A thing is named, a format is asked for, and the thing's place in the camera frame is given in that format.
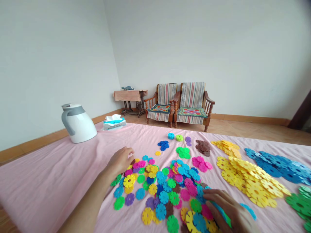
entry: white wall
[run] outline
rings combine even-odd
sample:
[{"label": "white wall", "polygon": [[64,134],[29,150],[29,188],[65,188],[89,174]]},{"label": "white wall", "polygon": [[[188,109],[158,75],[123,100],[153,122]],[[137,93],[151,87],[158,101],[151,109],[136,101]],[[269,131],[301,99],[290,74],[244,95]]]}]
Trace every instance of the white wall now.
[{"label": "white wall", "polygon": [[299,0],[104,0],[121,86],[205,81],[220,114],[291,119],[311,89]]},{"label": "white wall", "polygon": [[0,151],[63,129],[62,104],[120,108],[103,1],[1,1],[0,80]]}]

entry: hand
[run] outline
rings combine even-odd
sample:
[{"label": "hand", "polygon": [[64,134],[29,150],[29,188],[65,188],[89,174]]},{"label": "hand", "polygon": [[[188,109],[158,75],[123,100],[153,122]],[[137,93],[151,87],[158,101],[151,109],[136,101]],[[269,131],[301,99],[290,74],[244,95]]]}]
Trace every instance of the hand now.
[{"label": "hand", "polygon": [[122,149],[115,152],[115,154],[110,158],[106,168],[116,172],[116,175],[125,172],[131,162],[134,160],[133,155],[129,158],[130,154],[134,154],[133,148],[123,147]]},{"label": "hand", "polygon": [[[226,191],[218,189],[204,189],[203,191],[205,193],[204,198],[208,200],[206,205],[223,233],[260,233],[248,210],[237,203]],[[232,229],[210,201],[216,202],[228,215],[231,219]]]}]

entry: striped chair cover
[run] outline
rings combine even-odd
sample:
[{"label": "striped chair cover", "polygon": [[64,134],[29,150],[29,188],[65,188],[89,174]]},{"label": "striped chair cover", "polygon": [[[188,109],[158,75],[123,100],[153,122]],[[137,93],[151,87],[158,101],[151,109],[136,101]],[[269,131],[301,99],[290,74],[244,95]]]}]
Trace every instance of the striped chair cover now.
[{"label": "striped chair cover", "polygon": [[[167,105],[176,94],[177,83],[159,84],[158,86],[158,104]],[[148,111],[148,118],[168,122],[169,114],[153,113]]]},{"label": "striped chair cover", "polygon": [[[202,107],[205,82],[183,83],[180,99],[181,107]],[[197,116],[181,116],[177,114],[177,122],[203,124],[204,118]]]}]

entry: kettle handle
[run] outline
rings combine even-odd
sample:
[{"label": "kettle handle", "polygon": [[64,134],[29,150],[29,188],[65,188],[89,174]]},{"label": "kettle handle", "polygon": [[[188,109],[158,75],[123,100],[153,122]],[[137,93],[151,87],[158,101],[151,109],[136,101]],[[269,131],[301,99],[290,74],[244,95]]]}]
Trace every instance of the kettle handle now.
[{"label": "kettle handle", "polygon": [[70,136],[73,136],[75,135],[75,131],[73,130],[73,128],[69,125],[68,123],[68,114],[72,112],[71,110],[68,110],[68,111],[64,111],[62,113],[62,121],[63,121],[63,124],[65,126],[65,128],[67,129],[68,133]]}]

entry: white kettle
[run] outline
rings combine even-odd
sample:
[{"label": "white kettle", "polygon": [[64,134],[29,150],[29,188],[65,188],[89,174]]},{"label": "white kettle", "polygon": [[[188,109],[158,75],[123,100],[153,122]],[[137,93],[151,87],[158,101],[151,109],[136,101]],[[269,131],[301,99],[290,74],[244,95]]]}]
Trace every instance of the white kettle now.
[{"label": "white kettle", "polygon": [[71,103],[62,105],[62,121],[73,143],[80,143],[97,135],[92,119],[84,111],[81,104]]}]

